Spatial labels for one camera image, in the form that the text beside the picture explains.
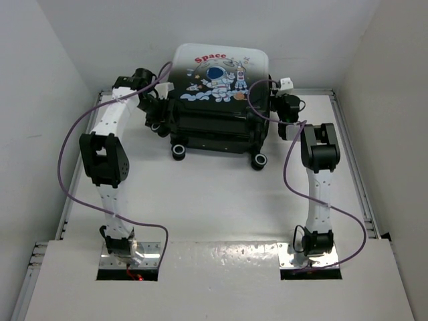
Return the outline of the white kids suitcase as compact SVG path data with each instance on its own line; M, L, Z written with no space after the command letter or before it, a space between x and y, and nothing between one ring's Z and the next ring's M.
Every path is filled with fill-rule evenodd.
M268 135L269 58L259 49L185 43L174 56L166 112L170 129L151 129L171 138L176 161L189 148L249 153L251 167L262 170Z

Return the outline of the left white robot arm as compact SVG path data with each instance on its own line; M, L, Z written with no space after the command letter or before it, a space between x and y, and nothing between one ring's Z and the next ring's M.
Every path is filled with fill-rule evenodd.
M121 187L130 172L130 161L121 138L132 116L140 108L149 114L160 110L174 89L170 82L159 83L149 70L139 68L132 76L120 76L112 87L112 101L100 121L79 139L86 176L96 186L106 216L100 228L109 254L121 258L135 256L134 228L121 218L126 206Z

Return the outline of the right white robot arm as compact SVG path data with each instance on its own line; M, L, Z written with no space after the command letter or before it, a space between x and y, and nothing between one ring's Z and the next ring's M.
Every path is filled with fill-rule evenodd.
M299 125L303 101L289 94L289 86L274 90L272 106L280 119L278 134L284 140L297 138L300 156L308 176L308 216L303 227L302 248L298 253L319 256L330 253L334 234L330 220L330 186L340 162L340 149L332 123Z

